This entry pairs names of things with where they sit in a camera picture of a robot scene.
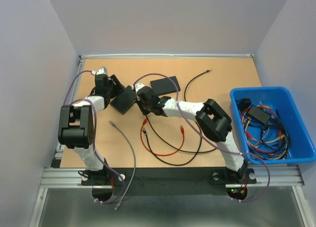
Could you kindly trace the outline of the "black network switch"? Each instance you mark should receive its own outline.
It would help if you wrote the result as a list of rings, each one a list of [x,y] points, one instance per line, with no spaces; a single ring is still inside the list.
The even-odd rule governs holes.
[[[175,93],[177,90],[181,91],[177,77],[171,76],[170,79],[172,82],[167,78],[152,80],[150,86],[158,96]]]
[[[125,114],[136,102],[136,94],[131,86],[127,86],[125,90],[116,96],[110,105],[120,114]]]

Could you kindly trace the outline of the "black ethernet cable short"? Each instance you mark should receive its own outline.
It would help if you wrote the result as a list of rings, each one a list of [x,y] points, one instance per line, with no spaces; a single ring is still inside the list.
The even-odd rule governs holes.
[[[157,132],[153,131],[154,135],[158,137],[162,141],[162,148],[171,148],[174,151],[170,151],[169,153],[166,154],[159,154],[158,152],[154,153],[154,149],[152,148],[149,134],[145,127],[143,127],[140,131],[140,140],[142,142],[142,145],[145,147],[145,149],[153,154],[155,158],[158,159],[158,161],[166,164],[166,165],[171,165],[171,166],[184,166],[184,165],[189,165],[192,163],[199,154],[206,154],[207,151],[201,151],[201,146],[202,146],[202,140],[201,138],[199,139],[197,150],[196,151],[187,151],[184,150],[186,147],[185,142],[186,142],[186,135],[185,132],[181,131],[181,136],[182,136],[182,141],[180,142],[179,147],[175,147],[174,145],[171,145],[168,143],[166,140],[164,140],[161,136],[158,136]]]

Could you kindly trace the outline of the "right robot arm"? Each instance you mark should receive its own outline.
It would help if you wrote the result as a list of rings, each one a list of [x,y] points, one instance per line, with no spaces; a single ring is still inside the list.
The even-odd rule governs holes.
[[[150,113],[164,117],[182,117],[187,123],[194,121],[200,127],[196,132],[206,141],[212,141],[221,152],[227,177],[233,183],[245,178],[248,168],[233,138],[232,119],[212,99],[206,102],[192,103],[178,101],[169,96],[159,97],[153,89],[138,83],[132,87],[136,93],[136,103],[144,115]]]

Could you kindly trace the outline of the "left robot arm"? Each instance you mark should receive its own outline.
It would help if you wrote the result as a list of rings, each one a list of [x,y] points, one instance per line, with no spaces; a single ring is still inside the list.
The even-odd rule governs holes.
[[[104,67],[90,73],[94,75],[94,92],[85,99],[61,107],[58,141],[84,162],[85,170],[79,171],[82,185],[105,185],[110,179],[110,172],[106,159],[95,147],[96,114],[105,109],[125,87],[114,75],[108,76]]]

